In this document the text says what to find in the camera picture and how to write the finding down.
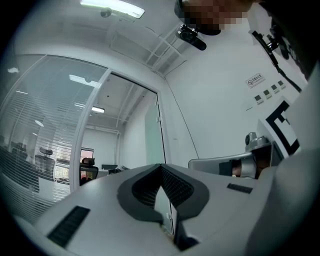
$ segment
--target door frame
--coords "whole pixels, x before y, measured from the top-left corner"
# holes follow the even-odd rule
[[[156,94],[156,98],[157,98],[157,102],[158,102],[158,110],[159,110],[159,116],[160,116],[160,130],[161,130],[161,135],[162,135],[162,149],[163,149],[163,155],[164,155],[164,162],[166,164],[170,164],[172,163],[172,159],[171,159],[171,153],[170,153],[170,144],[169,144],[169,135],[168,135],[168,131],[167,131],[167,123],[166,123],[166,117],[164,115],[164,104],[163,104],[163,95],[162,92],[160,90],[158,90],[157,88],[153,87],[152,85],[146,84],[143,81],[136,79],[136,78],[132,78],[131,76],[122,73],[120,71],[107,68],[106,72],[103,74],[103,76],[101,77],[101,79],[98,82],[98,86],[96,88],[93,89],[87,104],[85,105],[85,108],[83,109],[79,122],[77,124],[76,130],[75,130],[75,136],[73,139],[73,143],[72,143],[72,149],[71,149],[71,154],[70,154],[70,159],[73,161],[70,161],[70,167],[69,167],[69,181],[70,181],[70,192],[74,192],[77,189],[80,188],[80,184],[79,184],[79,167],[80,167],[80,154],[81,154],[81,148],[82,148],[82,141],[84,138],[84,134],[85,134],[85,129],[86,129],[86,125],[88,123],[88,119],[90,116],[90,112],[91,109],[94,105],[94,102],[99,94],[99,91],[102,87],[102,85],[104,84],[104,82],[108,79],[108,77],[110,75],[115,75],[117,77],[120,77],[122,79],[128,80],[134,84],[137,84],[138,86],[141,86],[153,93]],[[173,216],[172,214],[172,206],[170,201],[168,200],[168,204],[169,204],[169,209],[170,209],[170,214],[171,216]],[[174,234],[174,220],[171,218],[171,231],[172,234]]]
[[[85,107],[81,112],[78,124],[76,125],[74,138],[72,141],[71,153],[70,153],[70,165],[69,165],[70,193],[80,188],[79,171],[80,171],[82,142],[84,139],[88,119],[92,111],[92,107],[95,104],[95,100],[99,94],[99,91],[102,85],[105,83],[105,81],[108,79],[108,76],[110,76],[111,74],[111,69],[107,67],[106,69],[107,70],[104,72],[99,82],[97,83],[97,86],[92,90],[85,104]]]

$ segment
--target white wall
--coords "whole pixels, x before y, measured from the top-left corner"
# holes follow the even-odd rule
[[[167,163],[186,167],[188,161],[195,156],[191,138],[188,133],[185,133],[187,128],[167,82],[145,65],[112,51],[104,44],[94,40],[71,40],[62,35],[39,37],[32,35],[30,30],[25,31],[24,27],[16,35],[15,51],[17,54],[47,54],[69,57],[108,67],[124,77],[133,79],[137,84],[157,92],[162,111],[162,131]],[[185,137],[182,138],[181,143],[183,143],[183,148],[188,151],[186,156],[180,150],[177,139],[177,134],[182,131]]]
[[[120,147],[122,166],[133,169],[147,164],[145,116],[155,96],[155,93],[147,92],[125,125]]]
[[[245,31],[249,31],[246,19],[221,35],[205,37],[207,49],[188,49],[185,55],[189,61],[166,76],[200,158],[244,152],[245,136],[256,130],[259,116],[281,96],[293,102],[299,95]],[[296,70],[280,57],[277,59],[287,76],[303,89],[305,82]],[[266,80],[250,89],[245,81],[257,73]],[[279,80],[286,88],[257,106],[254,96]],[[183,134],[178,135],[181,141]]]
[[[103,171],[101,165],[115,164],[116,133],[85,129],[82,141],[83,148],[93,149],[94,166]]]

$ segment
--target glass wall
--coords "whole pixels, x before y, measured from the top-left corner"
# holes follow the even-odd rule
[[[106,70],[45,56],[12,85],[0,109],[0,181],[14,215],[33,223],[70,193],[76,127]]]

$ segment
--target ceiling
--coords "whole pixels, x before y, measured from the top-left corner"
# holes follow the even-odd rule
[[[104,113],[92,111],[88,125],[121,131],[147,92],[149,90],[111,74],[94,103],[95,107],[103,108]]]
[[[46,1],[33,13],[26,30],[29,37],[63,38],[94,47],[103,45],[165,76],[170,66],[185,61],[189,44],[176,37],[181,22],[173,0],[125,0],[145,10],[140,19],[127,14],[101,17],[101,8],[80,4],[81,0]]]

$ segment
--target glass door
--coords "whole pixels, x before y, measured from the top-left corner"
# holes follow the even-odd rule
[[[149,109],[145,115],[144,121],[146,163],[148,165],[164,164],[166,161],[157,96],[153,98],[151,105],[149,106]],[[156,195],[154,209],[162,214],[163,226],[167,232],[172,234],[173,229],[171,221],[170,201],[162,187],[160,187]]]

